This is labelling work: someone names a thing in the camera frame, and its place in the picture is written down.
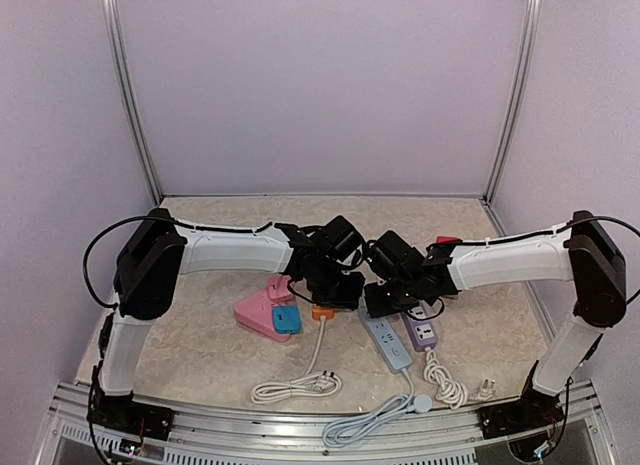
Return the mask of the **red cube socket adapter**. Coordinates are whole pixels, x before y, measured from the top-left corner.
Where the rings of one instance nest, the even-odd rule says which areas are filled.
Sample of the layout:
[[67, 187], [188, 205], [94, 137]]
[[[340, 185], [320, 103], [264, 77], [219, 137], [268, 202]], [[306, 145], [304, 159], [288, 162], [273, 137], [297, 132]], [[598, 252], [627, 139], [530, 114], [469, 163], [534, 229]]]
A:
[[457, 237], [437, 236], [435, 243], [441, 244], [441, 243], [459, 243], [459, 242], [461, 242], [461, 239]]

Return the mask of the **purple power strip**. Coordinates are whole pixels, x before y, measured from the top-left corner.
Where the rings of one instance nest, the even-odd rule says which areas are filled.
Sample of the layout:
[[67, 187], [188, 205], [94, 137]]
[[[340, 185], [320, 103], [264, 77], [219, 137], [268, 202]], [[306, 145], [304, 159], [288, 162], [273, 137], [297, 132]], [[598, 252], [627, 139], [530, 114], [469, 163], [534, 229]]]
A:
[[411, 344], [418, 353], [433, 350], [438, 344], [438, 335], [430, 320], [434, 315], [435, 312], [425, 302], [400, 314]]

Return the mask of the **light blue power strip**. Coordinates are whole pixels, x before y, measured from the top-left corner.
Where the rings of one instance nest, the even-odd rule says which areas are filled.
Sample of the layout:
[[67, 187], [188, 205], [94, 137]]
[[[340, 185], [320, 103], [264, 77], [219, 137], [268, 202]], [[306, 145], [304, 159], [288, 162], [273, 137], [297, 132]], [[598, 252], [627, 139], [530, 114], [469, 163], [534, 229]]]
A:
[[373, 318], [365, 308], [359, 310], [359, 317], [389, 370], [393, 374], [408, 370], [413, 360], [388, 319]]

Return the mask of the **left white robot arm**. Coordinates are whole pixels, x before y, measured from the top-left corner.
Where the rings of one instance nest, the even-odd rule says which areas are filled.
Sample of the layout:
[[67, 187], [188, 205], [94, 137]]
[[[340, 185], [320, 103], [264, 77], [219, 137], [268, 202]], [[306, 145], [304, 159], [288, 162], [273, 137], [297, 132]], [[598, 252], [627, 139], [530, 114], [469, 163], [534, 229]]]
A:
[[116, 257], [116, 300], [100, 300], [112, 325], [96, 377], [102, 415], [121, 430], [140, 419], [132, 395], [136, 368], [151, 326], [171, 307], [180, 276], [196, 272], [268, 272], [303, 281], [311, 303], [355, 310], [364, 287], [358, 272], [368, 251], [363, 236], [338, 215], [324, 225], [269, 222], [230, 228], [180, 221], [165, 208], [121, 220], [98, 236], [133, 224]]

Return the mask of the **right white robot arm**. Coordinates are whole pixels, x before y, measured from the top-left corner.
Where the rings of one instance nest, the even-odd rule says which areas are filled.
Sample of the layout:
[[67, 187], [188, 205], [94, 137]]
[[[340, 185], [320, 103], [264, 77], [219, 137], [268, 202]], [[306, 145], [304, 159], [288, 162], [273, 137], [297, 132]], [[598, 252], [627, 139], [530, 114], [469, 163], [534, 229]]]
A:
[[603, 228], [607, 217], [586, 210], [571, 220], [526, 234], [430, 244], [424, 252], [393, 231], [371, 246], [366, 258], [378, 282], [364, 288], [373, 318], [410, 310], [479, 287], [556, 280], [572, 282], [576, 302], [546, 353], [530, 371], [511, 418], [535, 427], [551, 409], [572, 373], [597, 348], [604, 332], [618, 324], [636, 300], [626, 289], [625, 258]]

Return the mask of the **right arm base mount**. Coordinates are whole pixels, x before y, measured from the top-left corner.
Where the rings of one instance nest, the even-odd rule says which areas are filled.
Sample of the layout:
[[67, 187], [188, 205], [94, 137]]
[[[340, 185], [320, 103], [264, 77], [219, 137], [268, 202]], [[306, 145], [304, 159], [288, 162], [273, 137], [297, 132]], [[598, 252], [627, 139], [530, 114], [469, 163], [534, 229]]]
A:
[[477, 410], [484, 439], [518, 434], [564, 421], [566, 413], [559, 395], [546, 395], [533, 388], [537, 365], [535, 363], [529, 372], [519, 398]]

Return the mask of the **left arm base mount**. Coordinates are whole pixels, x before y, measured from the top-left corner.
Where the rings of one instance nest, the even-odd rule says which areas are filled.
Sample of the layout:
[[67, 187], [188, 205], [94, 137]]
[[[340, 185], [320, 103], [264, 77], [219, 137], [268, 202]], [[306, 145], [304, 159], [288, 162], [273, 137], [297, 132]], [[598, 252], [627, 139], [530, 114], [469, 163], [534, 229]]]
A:
[[99, 384], [102, 363], [92, 370], [87, 421], [107, 429], [167, 441], [175, 411], [168, 407], [138, 402], [130, 392], [123, 396], [107, 396]]

